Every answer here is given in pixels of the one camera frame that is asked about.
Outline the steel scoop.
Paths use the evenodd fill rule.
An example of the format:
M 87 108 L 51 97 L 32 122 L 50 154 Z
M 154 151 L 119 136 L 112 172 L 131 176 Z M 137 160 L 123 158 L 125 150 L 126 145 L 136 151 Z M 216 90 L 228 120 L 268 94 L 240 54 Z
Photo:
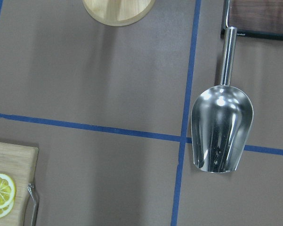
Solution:
M 236 27 L 226 28 L 220 84 L 201 93 L 192 108 L 194 165 L 205 172 L 237 169 L 253 122 L 251 100 L 230 85 L 236 37 Z

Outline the wooden mug tree stand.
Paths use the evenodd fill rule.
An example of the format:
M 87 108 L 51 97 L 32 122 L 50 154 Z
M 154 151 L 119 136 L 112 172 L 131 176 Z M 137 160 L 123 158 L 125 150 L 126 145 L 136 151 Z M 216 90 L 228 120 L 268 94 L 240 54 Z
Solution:
M 92 18 L 108 26 L 126 26 L 143 17 L 154 6 L 154 0 L 84 0 Z

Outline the bamboo cutting board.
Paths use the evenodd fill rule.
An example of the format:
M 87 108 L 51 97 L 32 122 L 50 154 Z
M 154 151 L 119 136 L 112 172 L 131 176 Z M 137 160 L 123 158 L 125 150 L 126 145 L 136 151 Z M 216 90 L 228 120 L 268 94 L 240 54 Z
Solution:
M 0 142 L 0 226 L 22 226 L 26 210 L 30 224 L 37 221 L 39 208 L 35 190 L 38 148 Z

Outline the hidden lemon slice underneath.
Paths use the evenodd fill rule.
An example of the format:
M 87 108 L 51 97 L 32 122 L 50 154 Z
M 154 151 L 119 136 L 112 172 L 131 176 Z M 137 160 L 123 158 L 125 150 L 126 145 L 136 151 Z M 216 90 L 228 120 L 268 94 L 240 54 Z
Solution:
M 0 208 L 0 218 L 5 217 L 7 214 L 9 214 L 14 206 L 14 201 L 12 201 L 8 206 L 4 208 Z

